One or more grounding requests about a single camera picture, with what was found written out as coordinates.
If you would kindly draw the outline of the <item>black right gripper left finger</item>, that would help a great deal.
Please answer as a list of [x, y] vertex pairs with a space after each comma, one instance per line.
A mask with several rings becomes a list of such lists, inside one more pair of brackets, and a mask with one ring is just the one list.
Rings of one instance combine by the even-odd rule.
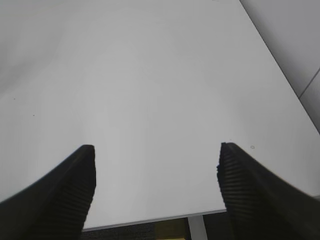
[[0, 238], [79, 239], [96, 185], [95, 148], [82, 145], [45, 176], [0, 203]]

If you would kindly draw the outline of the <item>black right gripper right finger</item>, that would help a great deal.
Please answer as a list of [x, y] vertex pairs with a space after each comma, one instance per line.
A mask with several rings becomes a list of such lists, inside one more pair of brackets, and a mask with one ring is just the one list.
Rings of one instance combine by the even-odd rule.
[[220, 146], [217, 179], [236, 240], [318, 240], [320, 201], [232, 142]]

